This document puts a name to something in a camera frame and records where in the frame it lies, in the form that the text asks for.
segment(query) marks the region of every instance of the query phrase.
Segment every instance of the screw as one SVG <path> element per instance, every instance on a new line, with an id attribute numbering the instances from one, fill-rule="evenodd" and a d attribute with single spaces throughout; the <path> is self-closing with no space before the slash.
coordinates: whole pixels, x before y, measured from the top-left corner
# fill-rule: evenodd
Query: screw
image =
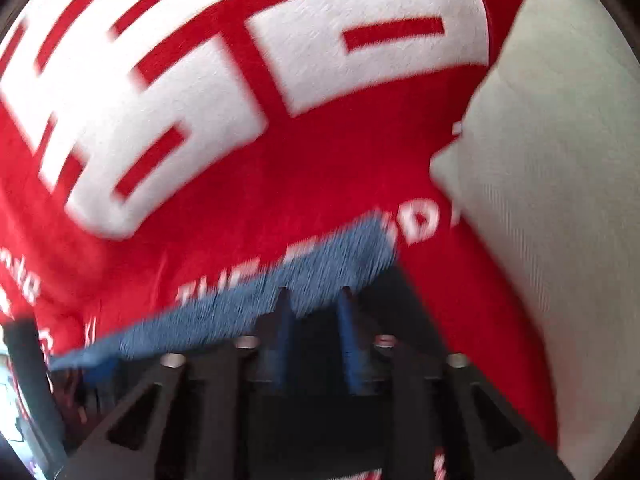
<path id="1" fill-rule="evenodd" d="M 447 357 L 447 363 L 452 368 L 466 368 L 469 366 L 469 358 L 464 354 L 451 354 Z"/>
<path id="2" fill-rule="evenodd" d="M 389 348 L 393 348 L 394 346 L 396 346 L 397 342 L 398 342 L 398 340 L 392 335 L 380 334 L 380 335 L 376 336 L 373 344 L 377 348 L 389 349 Z"/>
<path id="3" fill-rule="evenodd" d="M 253 350 L 260 346 L 260 339 L 255 335 L 243 335 L 236 339 L 236 348 L 239 350 Z"/>
<path id="4" fill-rule="evenodd" d="M 187 358 L 182 354 L 164 354 L 160 359 L 160 364 L 167 368 L 180 368 L 187 362 Z"/>

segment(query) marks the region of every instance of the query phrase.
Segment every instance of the metal screw head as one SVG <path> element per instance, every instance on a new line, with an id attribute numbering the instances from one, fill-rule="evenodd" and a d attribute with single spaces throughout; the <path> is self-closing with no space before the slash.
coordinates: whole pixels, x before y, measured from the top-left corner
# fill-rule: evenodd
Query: metal screw head
<path id="1" fill-rule="evenodd" d="M 376 336 L 376 338 L 373 341 L 373 344 L 377 348 L 388 349 L 388 348 L 393 348 L 394 346 L 396 346 L 397 342 L 398 342 L 398 340 L 392 335 L 380 334 L 380 335 Z"/>
<path id="2" fill-rule="evenodd" d="M 447 357 L 447 363 L 452 368 L 466 368 L 469 366 L 469 358 L 464 354 L 451 354 Z"/>
<path id="3" fill-rule="evenodd" d="M 187 358 L 182 354 L 164 354 L 160 359 L 160 364 L 167 368 L 180 368 L 187 362 Z"/>
<path id="4" fill-rule="evenodd" d="M 236 348 L 240 350 L 253 350 L 260 346 L 260 339 L 255 335 L 243 335 L 236 339 Z"/>

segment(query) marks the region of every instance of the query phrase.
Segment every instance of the blue cloth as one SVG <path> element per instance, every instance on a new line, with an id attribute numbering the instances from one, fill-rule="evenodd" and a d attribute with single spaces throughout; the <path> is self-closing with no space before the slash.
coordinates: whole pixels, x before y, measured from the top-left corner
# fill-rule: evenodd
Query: blue cloth
<path id="1" fill-rule="evenodd" d="M 367 216 L 328 237 L 313 252 L 267 269 L 235 288 L 191 301 L 50 360 L 50 368 L 95 367 L 108 358 L 139 359 L 185 351 L 242 335 L 274 308 L 279 288 L 290 290 L 297 316 L 332 303 L 341 288 L 358 291 L 394 262 L 395 254 L 377 215 Z"/>

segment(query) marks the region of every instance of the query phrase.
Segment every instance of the red fabric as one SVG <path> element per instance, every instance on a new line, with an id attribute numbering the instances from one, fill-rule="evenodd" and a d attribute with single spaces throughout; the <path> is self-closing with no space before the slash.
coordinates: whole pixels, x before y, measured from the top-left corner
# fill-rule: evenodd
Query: red fabric
<path id="1" fill-rule="evenodd" d="M 158 1 L 141 0 L 112 29 L 124 34 Z M 101 337 L 175 308 L 176 291 L 185 283 L 201 285 L 206 276 L 208 286 L 215 286 L 237 264 L 256 256 L 261 267 L 277 262 L 289 245 L 365 212 L 378 209 L 395 218 L 403 203 L 433 200 L 440 210 L 436 232 L 415 244 L 399 235 L 400 263 L 451 348 L 468 354 L 554 444 L 554 396 L 542 342 L 500 270 L 466 222 L 456 224 L 451 204 L 429 176 L 431 155 L 451 142 L 452 124 L 463 116 L 487 67 L 458 66 L 377 84 L 292 117 L 244 22 L 282 1 L 223 0 L 138 63 L 136 77 L 149 86 L 220 32 L 268 126 L 182 187 L 125 240 L 98 237 L 70 218 L 65 203 L 84 170 L 84 155 L 72 150 L 50 193 L 38 176 L 42 154 L 34 158 L 0 94 L 0 248 L 12 265 L 21 258 L 26 263 L 22 276 L 19 266 L 0 266 L 13 316 L 35 312 L 52 336 L 52 351 L 62 354 L 85 344 L 87 325 Z M 521 1 L 484 0 L 491 60 Z M 407 32 L 402 25 L 421 29 Z M 442 23 L 386 22 L 345 32 L 345 41 L 358 49 L 369 41 L 423 34 L 427 25 L 428 33 L 437 34 Z M 18 28 L 0 68 L 19 48 L 22 33 Z M 189 135 L 175 124 L 116 192 L 129 196 L 153 164 Z M 45 135 L 43 144 L 48 142 Z M 24 286 L 28 272 L 42 280 L 34 305 Z"/>

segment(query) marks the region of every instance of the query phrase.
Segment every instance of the white surface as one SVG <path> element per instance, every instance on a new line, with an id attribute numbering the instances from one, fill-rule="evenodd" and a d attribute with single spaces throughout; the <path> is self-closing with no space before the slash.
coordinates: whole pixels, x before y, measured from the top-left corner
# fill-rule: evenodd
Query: white surface
<path id="1" fill-rule="evenodd" d="M 543 333 L 577 480 L 640 406 L 639 104 L 640 67 L 598 0 L 527 0 L 431 165 Z"/>

